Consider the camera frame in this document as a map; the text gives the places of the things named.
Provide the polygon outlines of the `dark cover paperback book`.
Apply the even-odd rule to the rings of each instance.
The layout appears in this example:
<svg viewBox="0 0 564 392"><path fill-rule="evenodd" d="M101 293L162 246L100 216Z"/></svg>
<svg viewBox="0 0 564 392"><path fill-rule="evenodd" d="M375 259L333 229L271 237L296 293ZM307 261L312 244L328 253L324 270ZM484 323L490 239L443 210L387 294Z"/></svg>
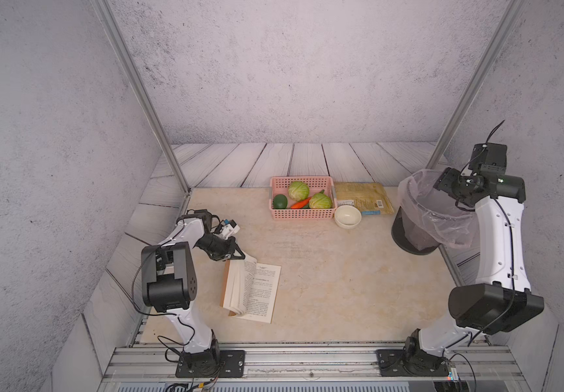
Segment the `dark cover paperback book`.
<svg viewBox="0 0 564 392"><path fill-rule="evenodd" d="M227 261L221 306L231 317L271 323L280 274L280 266L259 263L249 255Z"/></svg>

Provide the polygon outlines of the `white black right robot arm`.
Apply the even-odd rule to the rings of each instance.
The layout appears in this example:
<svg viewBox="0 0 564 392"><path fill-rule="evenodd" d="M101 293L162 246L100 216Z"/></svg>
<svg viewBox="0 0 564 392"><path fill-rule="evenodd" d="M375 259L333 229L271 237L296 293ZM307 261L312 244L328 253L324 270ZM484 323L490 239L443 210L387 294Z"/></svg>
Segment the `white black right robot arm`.
<svg viewBox="0 0 564 392"><path fill-rule="evenodd" d="M467 164L470 174L447 168L434 184L465 205L479 222L479 272L474 284L456 287L448 298L448 313L432 326L417 329L402 354L405 365L437 373L445 352L470 345L480 334L507 333L544 310L525 271L521 220L525 182L508 176L507 146L488 141L474 146Z"/></svg>

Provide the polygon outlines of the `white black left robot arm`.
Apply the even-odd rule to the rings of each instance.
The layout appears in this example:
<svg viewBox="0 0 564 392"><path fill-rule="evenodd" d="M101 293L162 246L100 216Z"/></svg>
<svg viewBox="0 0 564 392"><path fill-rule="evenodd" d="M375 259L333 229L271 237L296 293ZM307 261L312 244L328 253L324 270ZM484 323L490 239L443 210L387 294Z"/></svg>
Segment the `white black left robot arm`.
<svg viewBox="0 0 564 392"><path fill-rule="evenodd" d="M166 239L141 252L143 303L172 323L187 354L211 351L216 342L195 307L198 282L192 250L200 249L212 261L243 260L235 238L239 229L234 220L194 210L177 218Z"/></svg>

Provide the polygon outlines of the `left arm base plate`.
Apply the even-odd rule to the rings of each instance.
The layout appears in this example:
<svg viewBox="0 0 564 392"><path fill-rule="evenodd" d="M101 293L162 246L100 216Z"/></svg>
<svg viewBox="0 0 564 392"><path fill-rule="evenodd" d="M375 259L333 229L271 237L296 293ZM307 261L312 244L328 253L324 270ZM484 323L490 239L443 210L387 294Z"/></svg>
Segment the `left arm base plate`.
<svg viewBox="0 0 564 392"><path fill-rule="evenodd" d="M245 351L210 349L201 353L185 353L179 359L177 378L241 378L244 376Z"/></svg>

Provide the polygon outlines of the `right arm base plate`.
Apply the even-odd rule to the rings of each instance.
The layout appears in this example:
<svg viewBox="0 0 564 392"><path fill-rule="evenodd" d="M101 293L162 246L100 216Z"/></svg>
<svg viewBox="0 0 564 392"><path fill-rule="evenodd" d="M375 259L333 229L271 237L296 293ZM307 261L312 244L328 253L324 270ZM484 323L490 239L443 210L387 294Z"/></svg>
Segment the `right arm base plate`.
<svg viewBox="0 0 564 392"><path fill-rule="evenodd" d="M424 351L377 350L377 363L382 377L443 377L450 374L445 358Z"/></svg>

